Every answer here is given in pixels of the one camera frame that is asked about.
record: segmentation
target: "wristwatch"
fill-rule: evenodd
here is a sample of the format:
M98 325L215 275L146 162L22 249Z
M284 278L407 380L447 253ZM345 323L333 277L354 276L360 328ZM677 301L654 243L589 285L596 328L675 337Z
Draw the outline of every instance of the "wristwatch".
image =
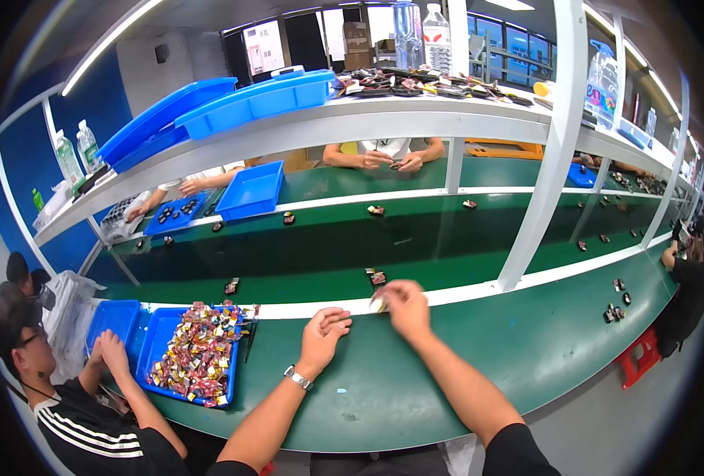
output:
M289 366L289 368L286 369L286 371L283 373L283 376L288 377L294 382L298 383L299 386L304 388L307 392L310 391L310 389L312 389L312 386L314 385L312 382L296 373L293 365Z

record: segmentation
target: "worker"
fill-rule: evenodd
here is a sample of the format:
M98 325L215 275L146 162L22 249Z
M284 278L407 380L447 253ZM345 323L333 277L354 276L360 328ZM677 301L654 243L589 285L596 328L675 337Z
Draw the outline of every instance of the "worker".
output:
M25 295L32 297L40 294L45 283L50 281L50 274L40 268L30 273L22 254L14 251L8 256L8 263L5 265L5 279L18 286Z
M323 151L323 163L335 167L355 167L374 170L381 165L397 164L400 172L418 172L423 164L444 154L445 146L438 137L426 138L425 150L411 152L412 138L379 138L357 142L357 154L341 152L341 144L328 144Z
M42 308L11 282L0 285L0 358L23 388L37 426L72 473L186 474L187 450L129 371L118 336L104 331L77 378L50 383L56 361L42 328ZM137 424L98 403L108 367Z
M144 204L131 209L127 213L127 222L130 223L137 217L147 214L162 202L193 196L198 194L201 190L208 188L222 188L228 186L233 181L233 177L235 177L238 171L242 171L245 167L244 161L235 161L223 167L210 168L198 174L188 175L173 180L172 182L159 185ZM167 192L172 192L176 189L179 190L179 194L167 198Z
M483 474L560 476L502 392L433 333L428 302L417 282L389 282L376 296L387 302L395 331L422 358L461 422L481 439L487 449ZM281 383L238 425L207 476L256 476L270 463L286 438L307 393L305 389L334 357L339 338L349 333L351 324L349 312L341 308L321 309L310 319L301 337L299 361L286 370ZM375 462L355 455L313 454L310 475L448 476L444 459L431 448L382 452ZM397 457L389 459L388 453L396 453Z
M672 240L661 254L661 262L679 284L654 324L656 347L662 358L671 356L682 345L704 315L704 230L697 227L694 233L687 244L687 259L676 256L677 240Z

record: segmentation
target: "gray floor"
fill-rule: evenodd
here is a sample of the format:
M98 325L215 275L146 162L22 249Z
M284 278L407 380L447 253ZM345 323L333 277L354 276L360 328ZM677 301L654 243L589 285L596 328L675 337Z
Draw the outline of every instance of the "gray floor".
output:
M704 318L681 353L653 367L629 390L623 372L610 364L556 401L525 416L537 444L563 476L634 474L675 413L704 348ZM484 462L477 445L468 471L478 476ZM272 476L309 475L309 455L281 451Z

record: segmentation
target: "white t-shirt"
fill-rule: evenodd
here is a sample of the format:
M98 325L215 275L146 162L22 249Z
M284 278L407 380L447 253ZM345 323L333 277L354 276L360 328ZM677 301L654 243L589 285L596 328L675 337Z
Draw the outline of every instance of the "white t-shirt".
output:
M172 182L167 182L166 184L159 185L159 190L163 190L165 192L176 192L176 196L170 197L169 194L165 197L165 202L169 202L171 200L177 200L180 198L180 185L183 184L183 182L187 182L188 180L193 180L196 178L210 178L210 177L216 177L218 175L224 174L225 172L230 171L234 167L246 167L246 164L244 161L236 161L224 166L220 167L214 167L210 168L207 170L204 170L202 172L199 172L197 174L193 175L187 175L182 178L178 178L177 180L173 180Z
M395 161L400 161L410 152L412 138L379 138L357 142L357 153L364 154L369 150L377 150L389 154Z

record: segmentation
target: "blue plastic tray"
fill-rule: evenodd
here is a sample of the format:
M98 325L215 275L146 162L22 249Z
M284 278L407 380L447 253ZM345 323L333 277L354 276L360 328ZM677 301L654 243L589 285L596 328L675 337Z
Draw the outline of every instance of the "blue plastic tray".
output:
M194 198L197 199L199 202L196 204L193 211L190 212L189 215L186 215L185 213L180 212L180 216L178 216L175 219L172 218L172 215L174 215L175 212L180 211L181 206L190 202ZM185 198L175 200L174 202L163 203L159 207L159 210L156 212L154 217L151 219L151 222L148 224L148 226L146 226L146 229L143 230L143 234L145 234L146 236L153 236L154 234L167 233L167 232L171 232L173 230L187 227L188 224L190 224L190 220L194 219L194 215L196 214L196 212L198 212L199 209L204 205L205 200L206 200L206 193L201 192L201 193L193 195L193 196L187 196ZM172 210L172 215L167 216L167 219L165 220L164 223L159 223L159 215L164 212L165 208L170 207L170 206L172 208L174 208Z
M290 71L191 110L175 119L175 126L185 126L190 138L200 139L261 117L321 106L334 79L327 69Z
M166 148L172 147L175 144L183 142L189 139L188 131L184 127L175 127L174 124L170 124L166 128L157 132L153 136L149 137L143 144L138 146L135 150L120 158L114 163L112 168L121 174L124 171L128 171L131 167L139 164L140 162L146 160L152 155L163 151Z
M581 164L572 164L569 166L569 178L576 186L581 186L582 188L593 188L595 185L595 174L593 171L585 167L585 173L583 174L581 170Z
M214 208L223 220L272 212L283 184L283 161L247 168L233 177Z
M236 81L238 78L207 79L176 90L129 121L98 149L96 155L103 157L109 165L116 164L176 117L233 91Z
M232 311L234 306L225 306L227 310ZM221 311L223 308L215 306L214 309ZM175 333L175 328L182 321L182 316L188 308L159 308L151 314L151 319L148 321L148 331L143 340L143 347L138 356L138 366L135 370L135 380L141 387L157 394L167 395L168 397L176 398L177 400L185 400L185 395L181 395L172 390L166 390L157 386L150 386L146 382L146 376L151 370L154 362L161 360L161 357L167 351L167 342ZM241 331L241 322L243 314L238 316L238 325L235 326L235 331ZM233 342L233 347L230 350L230 367L228 367L228 390L225 392L225 397L228 399L228 404L233 401L233 385L235 383L235 363L238 357L238 341ZM203 398L196 397L194 403L204 405ZM222 405L217 408L224 408L227 405Z
M102 301L93 314L93 320L88 329L88 349L93 351L95 338L106 329L111 329L122 342L126 343L140 312L140 301L128 299L125 301Z

